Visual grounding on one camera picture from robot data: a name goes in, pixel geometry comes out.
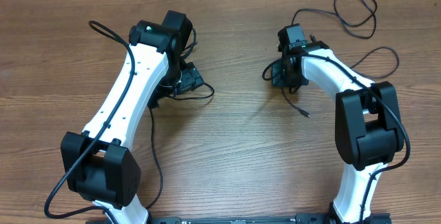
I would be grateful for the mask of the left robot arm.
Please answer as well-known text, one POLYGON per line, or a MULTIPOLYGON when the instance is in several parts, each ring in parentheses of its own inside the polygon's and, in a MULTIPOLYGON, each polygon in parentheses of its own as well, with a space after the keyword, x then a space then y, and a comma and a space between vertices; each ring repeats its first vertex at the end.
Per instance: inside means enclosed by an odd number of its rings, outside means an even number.
POLYGON ((196 42, 192 22, 170 10, 162 23, 139 21, 125 41, 96 21, 97 32, 122 43, 127 55, 112 89, 79 134, 67 132, 61 156, 68 188, 101 210, 108 223, 148 223, 149 212, 137 196, 141 169, 132 155, 134 135, 145 110, 158 100, 204 85, 193 63, 185 59, 196 42))

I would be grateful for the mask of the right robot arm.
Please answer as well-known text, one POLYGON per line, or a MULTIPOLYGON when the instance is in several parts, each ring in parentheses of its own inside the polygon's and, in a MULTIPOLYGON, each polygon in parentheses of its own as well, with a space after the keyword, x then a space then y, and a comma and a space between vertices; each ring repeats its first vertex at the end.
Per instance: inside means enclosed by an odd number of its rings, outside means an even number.
POLYGON ((297 23, 282 28, 278 40, 281 57, 267 66, 268 81, 284 95, 314 82, 335 103, 335 144, 345 164, 337 196, 319 222, 390 223, 389 214, 374 214, 370 205, 395 153, 409 149, 396 89, 353 71, 297 23))

